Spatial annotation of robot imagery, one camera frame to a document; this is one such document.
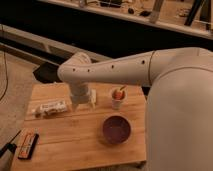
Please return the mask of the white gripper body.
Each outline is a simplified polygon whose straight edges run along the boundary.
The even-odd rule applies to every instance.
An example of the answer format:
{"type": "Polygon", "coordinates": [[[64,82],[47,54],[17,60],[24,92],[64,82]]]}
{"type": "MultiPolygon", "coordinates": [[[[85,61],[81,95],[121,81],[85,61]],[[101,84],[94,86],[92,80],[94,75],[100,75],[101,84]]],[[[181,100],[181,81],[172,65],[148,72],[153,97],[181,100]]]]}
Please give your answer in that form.
{"type": "Polygon", "coordinates": [[[80,104],[90,102],[91,90],[87,83],[70,84],[69,88],[73,110],[76,110],[80,104]]]}

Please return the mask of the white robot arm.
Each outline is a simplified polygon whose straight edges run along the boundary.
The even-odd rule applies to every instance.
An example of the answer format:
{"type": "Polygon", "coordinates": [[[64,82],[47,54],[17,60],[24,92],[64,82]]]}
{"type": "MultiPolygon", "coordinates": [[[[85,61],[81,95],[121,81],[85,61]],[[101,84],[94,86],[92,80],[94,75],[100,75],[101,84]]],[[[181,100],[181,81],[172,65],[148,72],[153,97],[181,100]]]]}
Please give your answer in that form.
{"type": "Polygon", "coordinates": [[[57,75],[77,104],[88,101],[91,82],[147,87],[147,171],[213,171],[213,51],[154,50],[97,63],[77,52],[57,75]]]}

